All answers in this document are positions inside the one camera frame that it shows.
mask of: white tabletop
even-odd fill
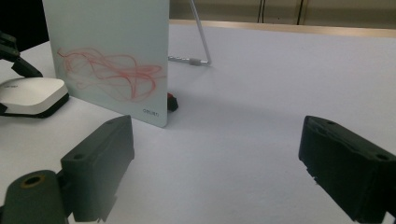
[[[133,120],[135,159],[107,223],[353,223],[298,160],[303,121],[331,119],[396,154],[396,39],[205,33],[210,67],[169,63],[179,109],[168,125]],[[205,57],[195,26],[171,25],[169,46]],[[21,56],[54,77],[49,43]],[[11,65],[0,62],[0,80],[17,77]],[[58,172],[63,155],[119,115],[71,97],[47,119],[0,117],[0,202],[13,180]]]

